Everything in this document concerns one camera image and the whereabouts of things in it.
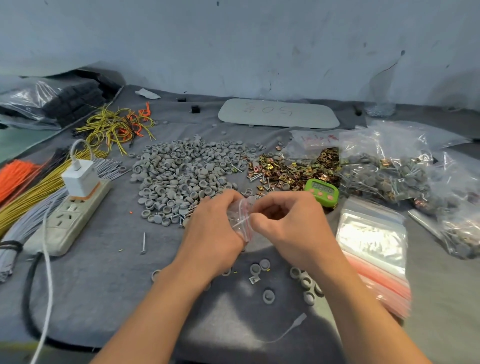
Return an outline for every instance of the digital timer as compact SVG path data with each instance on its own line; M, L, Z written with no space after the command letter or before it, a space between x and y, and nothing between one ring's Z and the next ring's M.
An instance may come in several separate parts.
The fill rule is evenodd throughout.
M327 182L311 178L305 184L304 191L315 196L315 199L325 207L333 207L338 202L338 189Z

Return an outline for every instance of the table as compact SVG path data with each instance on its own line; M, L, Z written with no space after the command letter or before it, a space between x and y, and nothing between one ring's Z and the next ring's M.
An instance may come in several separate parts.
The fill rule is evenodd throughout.
M123 89L112 108L143 109L145 99L135 95L138 86ZM175 95L155 91L161 100L150 100L152 117L168 120L151 129L157 141L171 141L200 134L207 141L243 140L261 142L266 151L274 148L276 137L288 140L289 130L276 127L222 123L216 117L226 98L187 95L188 102L177 102ZM332 107L341 127L365 125L363 116L356 116L353 103L317 100ZM191 114L190 106L201 107L200 114ZM440 125L470 137L479 137L479 117L466 111L446 113L436 108L400 106L395 116ZM33 161L41 162L58 146L71 142L65 131L31 152ZM151 144L148 138L135 140L132 147L139 152ZM476 158L475 144L458 146ZM131 165L135 160L120 157L114 147L112 158ZM84 231L63 257L52 262L54 308L49 335L55 339L85 346L102 346L151 286L150 274L163 268L175 256L183 230L150 224L141 219L138 185L128 183L125 175L113 183L113 189L100 205ZM254 186L244 174L229 176L239 190ZM335 216L329 216L332 225ZM405 330L436 363L472 363L478 358L476 336L480 331L480 260L460 261L448 256L432 236L414 221L407 220L407 277L413 295L411 317ZM147 235L148 252L140 255L143 232ZM262 273L255 285L248 281L249 266L262 258L271 262L271 271ZM21 254L14 274L0 285L0 341L27 342L20 312L23 282L30 262ZM181 332L175 353L177 357L212 364L234 363L343 363L345 362L332 314L325 299L308 307L302 289L288 274L289 265L268 242L249 244L234 265L237 274L218 277L212 288L201 295ZM262 301L265 288L276 293L274 305ZM38 326L43 322L47 302L43 263L37 270L31 307ZM282 340L278 338L302 312L307 319Z

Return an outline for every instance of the power strip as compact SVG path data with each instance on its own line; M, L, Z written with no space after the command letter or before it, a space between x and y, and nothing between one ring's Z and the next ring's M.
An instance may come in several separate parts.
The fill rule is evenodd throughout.
M109 180L100 180L100 185L88 200L80 200L68 196L47 218L47 252L51 256L64 255L78 234L92 217L100 202L111 189ZM24 244L24 251L29 254L41 252L43 242L43 226Z

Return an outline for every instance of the gray wire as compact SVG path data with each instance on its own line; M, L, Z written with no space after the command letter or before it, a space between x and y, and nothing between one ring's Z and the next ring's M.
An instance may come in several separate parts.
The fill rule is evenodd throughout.
M113 159L96 158L94 160L94 166L100 178L110 181L129 172L128 170L120 172L121 162ZM53 203L50 207L51 213L55 211L67 196L68 191L66 187L62 187L34 205L12 225L1 241L14 240L20 244L25 244L28 238L30 238L42 224L43 215L48 210L50 204ZM13 273L17 254L15 250L0 249L0 283L5 282L8 276Z

